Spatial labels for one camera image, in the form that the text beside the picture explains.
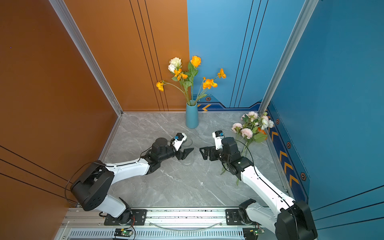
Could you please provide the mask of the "teal ceramic vase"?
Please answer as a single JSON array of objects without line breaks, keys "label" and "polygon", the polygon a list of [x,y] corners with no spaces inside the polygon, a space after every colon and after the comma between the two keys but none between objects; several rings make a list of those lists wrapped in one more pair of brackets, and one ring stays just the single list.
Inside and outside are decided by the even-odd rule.
[{"label": "teal ceramic vase", "polygon": [[195,129],[199,125],[198,106],[195,100],[186,104],[186,126]]}]

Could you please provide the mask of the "pink carnation flower stem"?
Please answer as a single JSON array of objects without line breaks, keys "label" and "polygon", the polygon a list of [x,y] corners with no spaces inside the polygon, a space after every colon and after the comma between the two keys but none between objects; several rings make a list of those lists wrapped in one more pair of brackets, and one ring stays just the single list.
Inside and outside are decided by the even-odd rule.
[{"label": "pink carnation flower stem", "polygon": [[242,123],[234,123],[231,130],[236,133],[236,139],[242,137],[245,140],[245,147],[243,151],[247,150],[250,143],[256,141],[256,135],[266,134],[264,130],[261,129],[260,123],[262,119],[259,117],[259,114],[256,112],[249,112],[241,116]]}]

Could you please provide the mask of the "white pink small flowers stem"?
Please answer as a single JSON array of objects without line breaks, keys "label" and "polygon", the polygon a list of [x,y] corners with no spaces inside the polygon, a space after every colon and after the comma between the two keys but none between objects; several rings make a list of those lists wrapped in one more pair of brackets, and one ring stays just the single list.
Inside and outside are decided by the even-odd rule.
[{"label": "white pink small flowers stem", "polygon": [[269,118],[267,112],[264,112],[258,117],[258,124],[261,130],[272,128],[274,126],[274,122]]}]

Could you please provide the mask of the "orange rose flower stem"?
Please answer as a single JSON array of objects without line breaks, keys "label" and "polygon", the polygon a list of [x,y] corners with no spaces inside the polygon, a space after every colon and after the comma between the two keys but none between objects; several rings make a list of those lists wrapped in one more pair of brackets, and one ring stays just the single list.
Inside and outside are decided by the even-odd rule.
[{"label": "orange rose flower stem", "polygon": [[196,102],[194,101],[194,79],[198,74],[198,67],[201,65],[201,58],[198,56],[193,56],[190,62],[188,63],[188,71],[183,75],[184,79],[184,89],[187,97],[187,103],[189,106],[194,106]]}]

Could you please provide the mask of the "clear ribbed glass vase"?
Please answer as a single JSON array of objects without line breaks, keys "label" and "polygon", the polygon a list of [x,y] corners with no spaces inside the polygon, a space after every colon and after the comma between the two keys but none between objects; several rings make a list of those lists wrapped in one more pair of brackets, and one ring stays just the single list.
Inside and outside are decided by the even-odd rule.
[{"label": "clear ribbed glass vase", "polygon": [[194,163],[193,151],[187,156],[185,160],[180,160],[180,163],[184,166],[191,166]]}]

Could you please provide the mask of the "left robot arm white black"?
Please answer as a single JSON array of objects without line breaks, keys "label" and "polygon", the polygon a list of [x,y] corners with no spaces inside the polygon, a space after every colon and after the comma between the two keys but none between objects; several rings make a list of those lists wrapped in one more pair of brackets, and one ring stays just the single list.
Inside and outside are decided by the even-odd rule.
[{"label": "left robot arm white black", "polygon": [[133,161],[120,164],[104,164],[101,161],[90,163],[90,166],[73,182],[70,191],[84,211],[98,210],[102,217],[108,217],[119,225],[132,225],[134,213],[122,198],[108,194],[110,187],[120,181],[154,173],[161,163],[171,158],[184,160],[194,150],[182,150],[187,136],[178,133],[168,141],[158,138],[150,148],[141,153]]}]

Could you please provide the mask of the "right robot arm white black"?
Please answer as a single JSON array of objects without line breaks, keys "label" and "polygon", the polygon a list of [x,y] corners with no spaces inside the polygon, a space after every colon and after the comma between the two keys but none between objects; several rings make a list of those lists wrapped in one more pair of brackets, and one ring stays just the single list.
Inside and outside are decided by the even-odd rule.
[{"label": "right robot arm white black", "polygon": [[250,199],[239,206],[242,221],[258,223],[274,232],[278,240],[316,240],[318,232],[309,205],[280,191],[257,169],[252,159],[241,155],[233,137],[216,137],[215,145],[200,148],[204,160],[220,161],[267,204]]}]

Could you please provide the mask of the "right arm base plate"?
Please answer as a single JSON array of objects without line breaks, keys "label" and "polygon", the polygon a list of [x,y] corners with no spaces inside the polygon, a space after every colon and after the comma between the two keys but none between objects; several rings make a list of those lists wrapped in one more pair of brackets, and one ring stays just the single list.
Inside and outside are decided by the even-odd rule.
[{"label": "right arm base plate", "polygon": [[226,209],[226,223],[228,226],[249,225],[246,214],[240,209]]}]

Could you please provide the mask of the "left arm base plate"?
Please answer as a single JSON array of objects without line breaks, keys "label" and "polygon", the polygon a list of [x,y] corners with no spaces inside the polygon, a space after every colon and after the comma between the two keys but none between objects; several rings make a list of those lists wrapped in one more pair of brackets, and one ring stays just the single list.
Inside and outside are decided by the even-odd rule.
[{"label": "left arm base plate", "polygon": [[122,217],[114,218],[107,215],[105,218],[105,226],[144,226],[147,218],[148,210],[133,209],[123,212]]}]

